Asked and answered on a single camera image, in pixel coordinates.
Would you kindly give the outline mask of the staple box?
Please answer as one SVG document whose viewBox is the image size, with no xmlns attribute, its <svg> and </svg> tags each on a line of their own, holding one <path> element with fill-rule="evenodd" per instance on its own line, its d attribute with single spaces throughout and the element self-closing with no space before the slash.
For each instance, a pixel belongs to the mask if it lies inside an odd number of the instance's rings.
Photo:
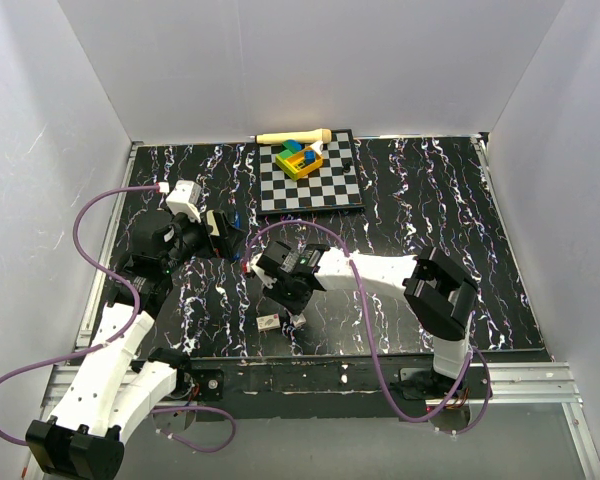
<svg viewBox="0 0 600 480">
<path fill-rule="evenodd" d="M 290 324 L 295 328 L 301 328 L 306 324 L 307 320 L 303 314 L 299 315 L 291 315 L 290 316 Z"/>
<path fill-rule="evenodd" d="M 278 314 L 259 316 L 256 318 L 256 323 L 259 332 L 274 330 L 281 327 L 280 317 Z"/>
</svg>

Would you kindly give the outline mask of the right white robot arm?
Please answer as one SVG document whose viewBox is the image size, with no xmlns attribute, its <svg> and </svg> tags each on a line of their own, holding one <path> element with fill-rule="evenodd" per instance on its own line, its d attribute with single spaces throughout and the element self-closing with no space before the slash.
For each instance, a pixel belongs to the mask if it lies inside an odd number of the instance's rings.
<svg viewBox="0 0 600 480">
<path fill-rule="evenodd" d="M 433 340 L 431 373 L 421 378 L 427 393 L 455 397 L 469 384 L 462 366 L 470 351 L 469 331 L 478 285 L 469 273 L 435 247 L 418 255 L 386 257 L 351 253 L 323 244 L 298 251 L 275 241 L 247 262 L 263 294 L 300 315 L 316 291 L 354 291 L 404 300 Z"/>
</svg>

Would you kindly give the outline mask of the blue block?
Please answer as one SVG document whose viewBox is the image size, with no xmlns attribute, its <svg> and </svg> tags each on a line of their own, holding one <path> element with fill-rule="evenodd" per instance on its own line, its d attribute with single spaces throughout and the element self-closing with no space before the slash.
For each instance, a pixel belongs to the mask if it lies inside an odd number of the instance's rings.
<svg viewBox="0 0 600 480">
<path fill-rule="evenodd" d="M 313 163 L 316 159 L 316 154 L 313 150 L 306 151 L 304 154 L 304 159 L 307 164 Z"/>
</svg>

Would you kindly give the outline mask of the blue stapler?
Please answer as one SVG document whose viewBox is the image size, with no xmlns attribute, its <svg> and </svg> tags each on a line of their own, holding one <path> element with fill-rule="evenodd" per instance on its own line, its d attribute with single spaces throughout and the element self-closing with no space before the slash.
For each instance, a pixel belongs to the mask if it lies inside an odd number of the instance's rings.
<svg viewBox="0 0 600 480">
<path fill-rule="evenodd" d="M 237 261 L 240 258 L 240 245 L 245 232 L 241 229 L 241 219 L 238 211 L 233 213 L 229 224 L 229 246 L 231 247 L 230 259 Z"/>
</svg>

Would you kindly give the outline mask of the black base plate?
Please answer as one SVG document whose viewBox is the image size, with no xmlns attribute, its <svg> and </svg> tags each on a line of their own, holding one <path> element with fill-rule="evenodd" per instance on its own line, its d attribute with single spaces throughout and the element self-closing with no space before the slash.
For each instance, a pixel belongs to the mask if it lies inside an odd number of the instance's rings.
<svg viewBox="0 0 600 480">
<path fill-rule="evenodd" d="M 434 371 L 427 354 L 298 356 L 183 362 L 170 405 L 223 409 L 239 420 L 411 417 L 432 412 L 443 398 L 458 413 L 487 394 L 483 367 L 461 381 Z"/>
</svg>

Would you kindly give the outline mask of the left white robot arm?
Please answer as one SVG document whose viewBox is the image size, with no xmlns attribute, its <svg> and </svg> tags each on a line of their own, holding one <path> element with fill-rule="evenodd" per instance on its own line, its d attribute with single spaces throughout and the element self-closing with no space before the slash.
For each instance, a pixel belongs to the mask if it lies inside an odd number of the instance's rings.
<svg viewBox="0 0 600 480">
<path fill-rule="evenodd" d="M 40 469 L 68 479 L 112 479 L 133 431 L 164 398 L 189 406 L 222 391 L 217 370 L 193 371 L 188 355 L 159 347 L 136 351 L 173 289 L 172 276 L 191 258 L 235 261 L 245 233 L 237 217 L 210 210 L 199 221 L 175 210 L 144 214 L 116 272 L 95 341 L 63 398 L 45 421 L 31 422 L 26 443 Z"/>
</svg>

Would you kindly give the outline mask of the cream toy microphone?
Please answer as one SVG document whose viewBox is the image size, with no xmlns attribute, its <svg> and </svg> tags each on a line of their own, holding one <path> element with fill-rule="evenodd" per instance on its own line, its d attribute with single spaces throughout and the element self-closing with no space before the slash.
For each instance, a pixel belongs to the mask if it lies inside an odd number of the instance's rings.
<svg viewBox="0 0 600 480">
<path fill-rule="evenodd" d="M 255 136 L 255 142 L 261 145 L 279 145 L 288 140 L 294 140 L 301 144 L 329 143 L 332 140 L 332 131 L 318 128 L 309 131 L 265 133 Z"/>
</svg>

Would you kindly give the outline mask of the grey beige stapler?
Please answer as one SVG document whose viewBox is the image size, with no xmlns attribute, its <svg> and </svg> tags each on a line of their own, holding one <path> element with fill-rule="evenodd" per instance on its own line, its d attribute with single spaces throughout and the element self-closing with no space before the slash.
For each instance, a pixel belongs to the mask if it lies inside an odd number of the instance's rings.
<svg viewBox="0 0 600 480">
<path fill-rule="evenodd" d="M 207 230 L 208 230 L 210 236 L 219 237 L 220 230 L 219 230 L 219 227 L 217 224 L 215 214 L 216 214 L 216 212 L 214 210 L 209 210 L 206 212 Z"/>
</svg>

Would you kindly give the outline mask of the black white checkerboard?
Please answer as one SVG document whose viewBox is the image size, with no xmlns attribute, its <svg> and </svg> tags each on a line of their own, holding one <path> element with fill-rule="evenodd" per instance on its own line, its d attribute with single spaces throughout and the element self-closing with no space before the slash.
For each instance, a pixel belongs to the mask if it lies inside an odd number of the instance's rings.
<svg viewBox="0 0 600 480">
<path fill-rule="evenodd" d="M 322 147 L 323 165 L 298 181 L 291 180 L 275 164 L 275 155 L 282 150 L 281 145 L 258 147 L 256 212 L 259 216 L 365 207 L 351 130 L 334 130 L 332 141 Z M 351 171 L 345 173 L 343 163 L 347 159 L 351 159 L 353 165 Z"/>
</svg>

